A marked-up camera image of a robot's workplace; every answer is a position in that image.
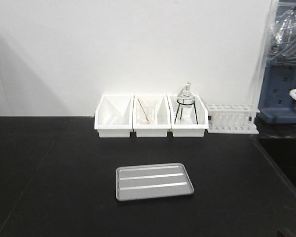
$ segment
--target storage bin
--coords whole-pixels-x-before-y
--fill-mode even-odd
[[[135,95],[133,128],[137,137],[166,137],[170,110],[166,95]]]
[[[182,118],[176,120],[176,113],[179,104],[177,103],[177,95],[168,95],[170,107],[171,129],[174,137],[203,137],[204,132],[208,129],[208,112],[198,95],[195,95],[195,107],[197,120],[195,117],[194,106],[183,108]]]
[[[95,110],[99,137],[130,137],[133,131],[133,95],[103,95]]]

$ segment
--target glassware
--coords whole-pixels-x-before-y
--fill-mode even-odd
[[[190,108],[193,104],[195,104],[195,96],[192,95],[190,89],[191,83],[188,82],[178,94],[177,102],[183,108]]]

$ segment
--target metal tray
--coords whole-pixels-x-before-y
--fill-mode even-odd
[[[190,195],[194,187],[181,163],[126,166],[116,169],[119,201]]]

